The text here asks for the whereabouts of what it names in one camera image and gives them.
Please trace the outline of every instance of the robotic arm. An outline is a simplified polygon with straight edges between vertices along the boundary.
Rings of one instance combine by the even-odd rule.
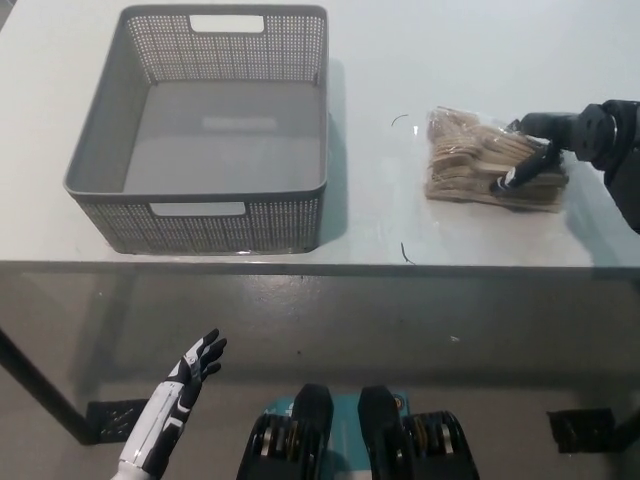
[[[182,435],[202,382],[220,370],[217,360],[227,344],[218,330],[198,340],[153,392],[142,411],[112,480],[159,480]]]
[[[629,226],[640,233],[640,103],[609,100],[591,104],[580,114],[530,113],[509,126],[545,138],[546,150],[534,154],[492,185],[495,195],[528,182],[560,151],[574,152],[604,172],[604,184]]]

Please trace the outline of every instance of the white table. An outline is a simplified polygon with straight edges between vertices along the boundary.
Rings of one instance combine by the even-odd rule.
[[[119,13],[135,3],[165,2],[22,0],[0,34],[5,267],[639,271],[640,237],[588,165],[571,167],[560,214],[427,202],[422,193],[425,117],[436,105],[511,121],[640,99],[638,2],[316,0],[329,12],[330,110],[346,156],[331,161],[322,246],[304,255],[211,257],[118,254],[62,187]],[[409,116],[391,127],[401,114]]]

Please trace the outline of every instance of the plastic bag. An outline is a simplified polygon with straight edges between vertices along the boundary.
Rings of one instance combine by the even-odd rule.
[[[568,176],[560,164],[550,166],[533,180],[498,196],[491,184],[512,167],[529,158],[540,141],[506,131],[495,120],[481,120],[473,113],[438,107],[429,115],[427,137],[431,142],[429,199],[475,201],[513,208],[558,212]]]

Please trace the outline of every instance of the perforated basket side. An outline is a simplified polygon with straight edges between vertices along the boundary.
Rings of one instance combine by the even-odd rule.
[[[227,217],[159,217],[146,204],[80,206],[120,253],[299,253],[318,246],[322,193],[305,200],[249,202],[245,215]]]
[[[179,8],[137,7],[126,22],[150,82],[323,80],[326,18],[320,10],[290,8],[287,13],[287,7],[189,7],[190,14],[264,18],[262,33],[203,34],[192,30],[189,14],[171,13]]]

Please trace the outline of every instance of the white robotic hand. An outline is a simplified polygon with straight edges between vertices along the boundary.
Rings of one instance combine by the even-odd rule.
[[[191,347],[151,395],[136,422],[112,480],[159,480],[169,464],[202,382],[220,370],[217,360],[227,344],[217,329]]]

